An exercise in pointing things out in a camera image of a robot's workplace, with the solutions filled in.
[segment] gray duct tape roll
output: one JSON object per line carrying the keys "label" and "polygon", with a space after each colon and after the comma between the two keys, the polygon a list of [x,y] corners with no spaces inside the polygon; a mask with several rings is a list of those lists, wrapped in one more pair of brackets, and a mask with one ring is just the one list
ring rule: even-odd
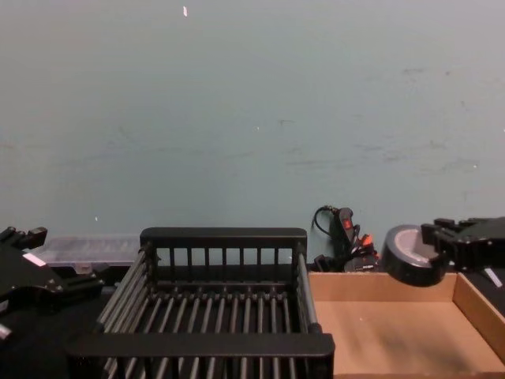
{"label": "gray duct tape roll", "polygon": [[447,265],[433,249],[422,242],[421,228],[400,225],[390,229],[382,251],[385,270],[397,280],[427,287],[442,280]]}

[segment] painted wall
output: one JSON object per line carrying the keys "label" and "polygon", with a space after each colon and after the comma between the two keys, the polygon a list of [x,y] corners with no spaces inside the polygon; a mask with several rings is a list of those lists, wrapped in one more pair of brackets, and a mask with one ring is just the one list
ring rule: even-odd
{"label": "painted wall", "polygon": [[0,0],[0,221],[309,229],[331,203],[380,244],[502,215],[504,19],[502,0]]}

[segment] black cloth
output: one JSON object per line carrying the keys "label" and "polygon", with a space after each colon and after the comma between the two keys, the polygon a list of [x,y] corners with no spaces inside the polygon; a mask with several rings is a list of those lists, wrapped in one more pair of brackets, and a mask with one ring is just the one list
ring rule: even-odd
{"label": "black cloth", "polygon": [[65,342],[74,334],[90,330],[107,299],[102,296],[56,313],[28,308],[0,317],[0,323],[13,330],[6,342],[0,342],[0,378],[69,377]]}

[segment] cardboard box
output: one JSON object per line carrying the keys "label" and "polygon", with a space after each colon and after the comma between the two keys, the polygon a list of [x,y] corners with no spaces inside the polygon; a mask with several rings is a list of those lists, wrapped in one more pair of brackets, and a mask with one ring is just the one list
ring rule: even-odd
{"label": "cardboard box", "polygon": [[505,318],[463,275],[424,288],[385,273],[309,278],[335,378],[505,378]]}

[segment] black dish rack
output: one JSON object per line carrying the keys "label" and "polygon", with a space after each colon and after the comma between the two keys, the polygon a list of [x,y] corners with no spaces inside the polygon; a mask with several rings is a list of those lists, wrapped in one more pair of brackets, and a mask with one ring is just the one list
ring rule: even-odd
{"label": "black dish rack", "polygon": [[68,344],[72,379],[333,377],[304,230],[154,227],[140,245],[96,328]]}

